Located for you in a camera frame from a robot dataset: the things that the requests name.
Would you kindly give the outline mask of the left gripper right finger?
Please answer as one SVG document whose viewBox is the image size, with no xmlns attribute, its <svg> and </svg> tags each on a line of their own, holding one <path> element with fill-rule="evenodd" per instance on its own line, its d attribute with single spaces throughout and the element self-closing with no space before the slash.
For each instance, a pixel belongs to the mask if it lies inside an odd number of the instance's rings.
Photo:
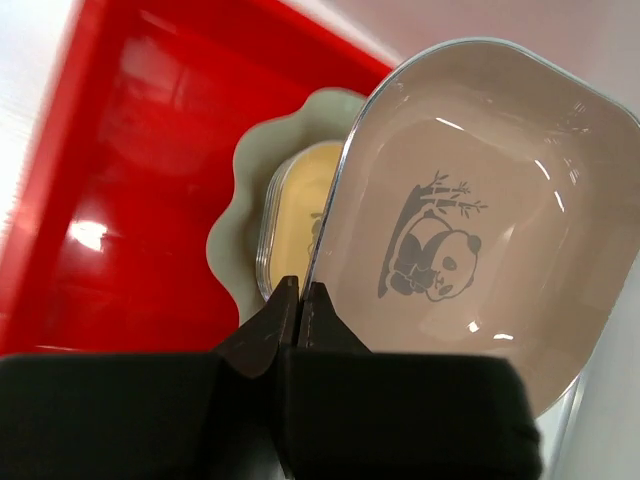
<svg viewBox="0 0 640 480">
<path fill-rule="evenodd" d="M 540 435 L 506 360 L 373 353 L 323 284 L 284 352 L 284 455 L 297 479 L 536 479 Z"/>
</svg>

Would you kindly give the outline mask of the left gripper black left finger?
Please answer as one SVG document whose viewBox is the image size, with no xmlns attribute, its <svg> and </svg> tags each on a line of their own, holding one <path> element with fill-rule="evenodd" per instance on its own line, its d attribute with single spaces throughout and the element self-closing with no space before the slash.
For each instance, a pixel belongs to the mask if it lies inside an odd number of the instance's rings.
<svg viewBox="0 0 640 480">
<path fill-rule="evenodd" d="M 280 479 L 267 425 L 298 281 L 200 353 L 19 354 L 1 361 L 5 479 Z"/>
</svg>

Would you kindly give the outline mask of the yellow square plate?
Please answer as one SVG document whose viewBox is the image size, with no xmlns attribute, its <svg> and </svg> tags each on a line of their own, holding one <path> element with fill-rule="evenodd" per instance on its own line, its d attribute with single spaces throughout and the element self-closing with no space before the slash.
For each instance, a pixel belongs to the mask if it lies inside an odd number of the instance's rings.
<svg viewBox="0 0 640 480">
<path fill-rule="evenodd" d="M 285 276 L 304 285 L 343 143 L 315 143 L 283 162 L 267 188 L 256 255 L 263 298 Z"/>
</svg>

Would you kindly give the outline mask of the pink square panda plate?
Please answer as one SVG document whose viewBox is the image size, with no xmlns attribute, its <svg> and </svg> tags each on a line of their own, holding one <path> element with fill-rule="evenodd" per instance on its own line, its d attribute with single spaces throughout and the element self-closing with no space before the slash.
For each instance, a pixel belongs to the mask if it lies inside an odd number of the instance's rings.
<svg viewBox="0 0 640 480">
<path fill-rule="evenodd" d="M 509 360 L 539 415 L 638 253 L 637 117 L 516 44 L 466 38 L 366 100 L 307 279 L 372 351 Z"/>
</svg>

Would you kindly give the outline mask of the large green scalloped bowl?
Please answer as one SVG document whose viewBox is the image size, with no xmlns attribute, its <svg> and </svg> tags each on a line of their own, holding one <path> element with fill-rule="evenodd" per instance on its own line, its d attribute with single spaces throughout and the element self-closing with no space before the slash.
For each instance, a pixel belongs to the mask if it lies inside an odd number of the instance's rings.
<svg viewBox="0 0 640 480">
<path fill-rule="evenodd" d="M 314 143 L 344 140 L 365 97 L 340 88 L 313 92 L 295 112 L 260 122 L 236 145 L 229 206 L 206 242 L 208 266 L 233 299 L 239 325 L 264 305 L 256 280 L 256 256 L 268 185 L 281 164 Z"/>
</svg>

